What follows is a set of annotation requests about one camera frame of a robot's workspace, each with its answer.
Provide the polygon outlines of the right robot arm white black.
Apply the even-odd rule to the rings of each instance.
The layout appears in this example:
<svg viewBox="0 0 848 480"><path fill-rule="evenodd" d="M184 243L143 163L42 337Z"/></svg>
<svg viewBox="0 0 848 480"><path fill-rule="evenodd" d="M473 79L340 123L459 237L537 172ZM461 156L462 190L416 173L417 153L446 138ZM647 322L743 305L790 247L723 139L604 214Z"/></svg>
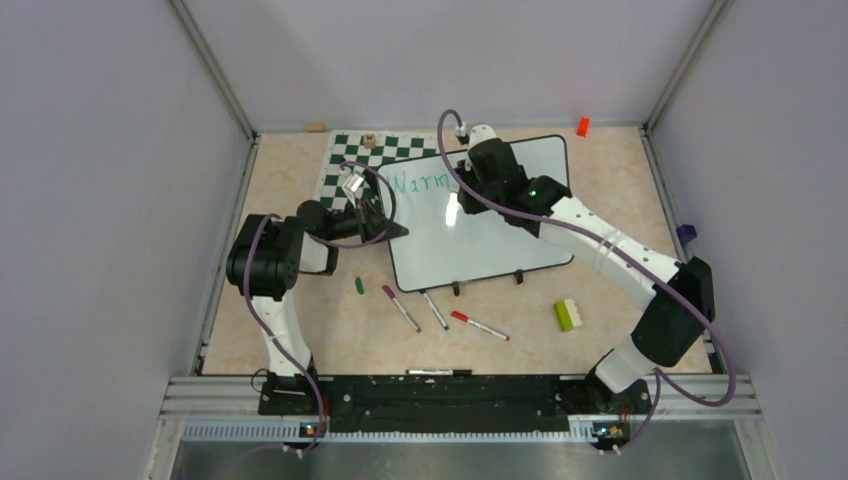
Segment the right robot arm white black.
<svg viewBox="0 0 848 480"><path fill-rule="evenodd" d="M677 365L712 321L709 265L654 251L597 216L564 184L528 177L512 146L496 135L472 133L460 141L467 157L453 175L466 213L496 211L509 225L590 264L642 310L632 332L591 370L589 404L612 412L640 377Z"/></svg>

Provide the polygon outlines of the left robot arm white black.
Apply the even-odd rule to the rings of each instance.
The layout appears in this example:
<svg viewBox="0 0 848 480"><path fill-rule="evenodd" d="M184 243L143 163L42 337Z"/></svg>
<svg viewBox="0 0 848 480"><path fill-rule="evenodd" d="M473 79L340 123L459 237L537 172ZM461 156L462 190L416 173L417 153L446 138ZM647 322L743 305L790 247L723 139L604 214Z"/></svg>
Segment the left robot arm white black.
<svg viewBox="0 0 848 480"><path fill-rule="evenodd" d="M363 247L408 234L391 214L363 200L341 210L308 200L284 219L273 214L246 217L227 256L226 278L245 299L268 348L270 385L263 389L265 395L281 393L302 414L320 401L313 355L295 307L299 276L333 274L342 249L339 240L357 237L357 246Z"/></svg>

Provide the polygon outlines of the white whiteboard black frame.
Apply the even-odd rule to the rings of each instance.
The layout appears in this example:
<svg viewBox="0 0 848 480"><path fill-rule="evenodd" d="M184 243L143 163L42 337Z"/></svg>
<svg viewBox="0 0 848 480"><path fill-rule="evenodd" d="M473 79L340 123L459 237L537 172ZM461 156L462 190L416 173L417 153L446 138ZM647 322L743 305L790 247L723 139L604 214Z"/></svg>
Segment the white whiteboard black frame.
<svg viewBox="0 0 848 480"><path fill-rule="evenodd" d="M562 266L572 255L507 224L495 211L470 215L439 155L386 164L379 196L407 235L389 242L397 287L406 293L519 271Z"/></svg>

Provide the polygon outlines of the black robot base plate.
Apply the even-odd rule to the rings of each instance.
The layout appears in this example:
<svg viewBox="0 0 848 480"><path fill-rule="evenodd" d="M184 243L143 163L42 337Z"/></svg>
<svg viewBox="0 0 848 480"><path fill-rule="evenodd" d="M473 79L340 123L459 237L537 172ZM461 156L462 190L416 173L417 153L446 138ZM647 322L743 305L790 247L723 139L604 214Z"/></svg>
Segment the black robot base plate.
<svg viewBox="0 0 848 480"><path fill-rule="evenodd" d="M612 393L593 375L339 375L317 385L269 373L258 412L323 413L332 433L549 433L570 430L579 415L642 415L651 400L643 380Z"/></svg>

